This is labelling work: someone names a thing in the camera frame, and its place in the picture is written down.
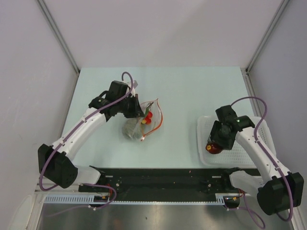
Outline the aluminium frame post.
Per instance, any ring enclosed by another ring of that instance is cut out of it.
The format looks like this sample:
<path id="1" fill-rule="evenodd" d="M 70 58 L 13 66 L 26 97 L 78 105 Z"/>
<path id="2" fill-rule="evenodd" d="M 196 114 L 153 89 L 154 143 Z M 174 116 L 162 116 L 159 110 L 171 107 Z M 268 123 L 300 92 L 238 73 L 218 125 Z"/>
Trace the aluminium frame post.
<path id="1" fill-rule="evenodd" d="M 56 20 L 54 19 L 49 7 L 47 6 L 46 2 L 44 0 L 36 0 L 36 3 L 40 9 L 40 11 L 42 12 L 48 26 L 50 27 L 55 39 L 57 40 L 60 48 L 62 49 L 65 57 L 67 58 L 69 64 L 71 65 L 71 67 L 73 68 L 73 70 L 77 73 L 80 74 L 81 70 L 77 65 L 77 62 L 75 60 L 75 58 L 73 57 L 69 46 L 67 44 L 67 42 L 65 41 L 64 36 L 62 35 L 62 32 L 60 31 Z"/>
<path id="2" fill-rule="evenodd" d="M 285 13 L 287 7 L 291 3 L 291 0 L 282 0 L 280 5 L 278 6 L 272 20 L 270 21 L 263 37 L 260 40 L 251 60 L 249 61 L 248 65 L 245 67 L 246 73 L 250 73 L 252 68 L 254 67 L 256 61 L 258 60 L 261 52 L 265 48 L 267 42 L 269 41 L 270 37 L 272 36 L 274 30 L 277 28 L 279 21 L 281 20 L 283 14 Z"/>

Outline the fake green melon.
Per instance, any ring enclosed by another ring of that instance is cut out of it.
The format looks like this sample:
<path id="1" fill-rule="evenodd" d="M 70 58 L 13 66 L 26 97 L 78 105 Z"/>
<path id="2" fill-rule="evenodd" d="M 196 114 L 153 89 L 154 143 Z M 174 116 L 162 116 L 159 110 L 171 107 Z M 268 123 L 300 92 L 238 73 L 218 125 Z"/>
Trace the fake green melon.
<path id="1" fill-rule="evenodd" d="M 126 139 L 141 141 L 142 127 L 137 118 L 128 119 L 122 126 L 122 134 Z"/>

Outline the clear zip top bag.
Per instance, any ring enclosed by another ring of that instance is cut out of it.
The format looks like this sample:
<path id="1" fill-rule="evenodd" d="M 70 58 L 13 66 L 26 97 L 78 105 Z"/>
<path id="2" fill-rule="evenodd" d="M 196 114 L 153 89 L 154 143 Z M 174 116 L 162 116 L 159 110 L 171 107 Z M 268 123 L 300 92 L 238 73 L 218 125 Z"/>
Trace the clear zip top bag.
<path id="1" fill-rule="evenodd" d="M 163 124 L 164 117 L 158 98 L 141 103 L 141 109 L 145 116 L 129 118 L 122 126 L 122 135 L 128 140 L 144 141 Z"/>

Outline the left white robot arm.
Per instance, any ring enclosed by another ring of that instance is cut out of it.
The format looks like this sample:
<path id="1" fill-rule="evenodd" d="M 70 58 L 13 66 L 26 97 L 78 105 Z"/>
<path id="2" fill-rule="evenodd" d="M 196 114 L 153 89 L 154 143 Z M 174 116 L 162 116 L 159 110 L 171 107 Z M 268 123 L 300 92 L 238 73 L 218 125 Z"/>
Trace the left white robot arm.
<path id="1" fill-rule="evenodd" d="M 111 117 L 122 113 L 126 118 L 143 116 L 137 82 L 113 81 L 107 91 L 92 99 L 86 112 L 75 126 L 50 146 L 42 144 L 38 149 L 40 178 L 46 177 L 56 186 L 68 188 L 74 183 L 89 184 L 95 191 L 102 191 L 106 180 L 92 166 L 76 166 L 72 163 L 81 146 Z"/>

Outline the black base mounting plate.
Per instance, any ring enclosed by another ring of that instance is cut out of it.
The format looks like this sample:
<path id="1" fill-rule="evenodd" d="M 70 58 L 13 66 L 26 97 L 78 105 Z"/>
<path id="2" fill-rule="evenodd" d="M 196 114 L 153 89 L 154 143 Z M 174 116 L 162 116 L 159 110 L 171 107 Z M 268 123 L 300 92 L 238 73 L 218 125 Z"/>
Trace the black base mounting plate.
<path id="1" fill-rule="evenodd" d="M 238 195 L 224 178 L 230 169 L 101 168 L 98 187 L 79 186 L 79 192 L 107 193 L 111 186 L 122 202 L 206 202 L 216 194 Z"/>

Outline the fake red apple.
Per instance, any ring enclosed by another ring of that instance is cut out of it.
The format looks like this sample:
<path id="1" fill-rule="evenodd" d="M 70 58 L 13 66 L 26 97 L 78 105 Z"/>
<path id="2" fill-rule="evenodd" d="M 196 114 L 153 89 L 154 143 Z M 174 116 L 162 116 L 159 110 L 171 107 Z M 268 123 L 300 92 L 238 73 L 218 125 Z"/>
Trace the fake red apple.
<path id="1" fill-rule="evenodd" d="M 205 146 L 205 149 L 210 153 L 210 154 L 219 154 L 223 151 L 223 148 L 219 146 L 218 144 L 214 142 L 208 142 Z"/>

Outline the left aluminium frame post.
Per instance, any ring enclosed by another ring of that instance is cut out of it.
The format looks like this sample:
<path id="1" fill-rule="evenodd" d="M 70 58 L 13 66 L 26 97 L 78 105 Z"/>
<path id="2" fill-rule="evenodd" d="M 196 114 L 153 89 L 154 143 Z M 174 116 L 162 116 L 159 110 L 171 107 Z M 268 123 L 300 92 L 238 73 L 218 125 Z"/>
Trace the left aluminium frame post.
<path id="1" fill-rule="evenodd" d="M 40 11 L 42 12 L 48 26 L 50 27 L 55 39 L 57 40 L 60 48 L 62 49 L 65 57 L 67 58 L 69 64 L 71 65 L 71 67 L 73 68 L 73 70 L 77 73 L 80 74 L 81 70 L 77 65 L 77 62 L 75 60 L 75 58 L 73 57 L 69 46 L 67 44 L 67 42 L 65 41 L 64 36 L 62 35 L 62 32 L 60 31 L 56 20 L 54 19 L 49 7 L 47 6 L 46 2 L 44 0 L 36 0 L 36 3 L 40 9 Z"/>

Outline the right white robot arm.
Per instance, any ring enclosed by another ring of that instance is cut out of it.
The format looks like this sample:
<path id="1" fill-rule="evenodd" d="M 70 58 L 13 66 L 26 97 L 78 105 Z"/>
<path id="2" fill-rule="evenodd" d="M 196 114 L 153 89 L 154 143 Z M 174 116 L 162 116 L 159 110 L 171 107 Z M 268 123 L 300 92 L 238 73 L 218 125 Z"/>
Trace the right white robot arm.
<path id="1" fill-rule="evenodd" d="M 216 109 L 214 121 L 206 144 L 206 151 L 219 154 L 231 150 L 238 143 L 251 158 L 262 180 L 258 181 L 240 168 L 228 170 L 221 180 L 226 192 L 241 189 L 257 199 L 267 215 L 281 211 L 293 211 L 301 205 L 304 178 L 298 172 L 292 173 L 285 167 L 258 136 L 259 124 L 247 116 L 237 116 L 232 106 Z"/>

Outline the right aluminium frame post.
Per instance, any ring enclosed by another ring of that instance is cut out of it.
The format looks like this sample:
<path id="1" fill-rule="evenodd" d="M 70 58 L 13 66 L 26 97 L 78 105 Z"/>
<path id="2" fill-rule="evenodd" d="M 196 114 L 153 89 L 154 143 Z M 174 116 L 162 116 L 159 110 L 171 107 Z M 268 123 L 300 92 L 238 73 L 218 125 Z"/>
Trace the right aluminium frame post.
<path id="1" fill-rule="evenodd" d="M 258 60 L 261 52 L 265 48 L 267 42 L 269 41 L 270 37 L 272 36 L 274 30 L 277 28 L 279 21 L 281 20 L 283 14 L 285 13 L 287 7 L 291 3 L 291 0 L 282 0 L 280 5 L 278 6 L 272 20 L 270 21 L 263 37 L 260 40 L 251 60 L 249 61 L 248 65 L 245 67 L 246 73 L 250 73 L 252 68 L 254 67 L 256 61 Z"/>

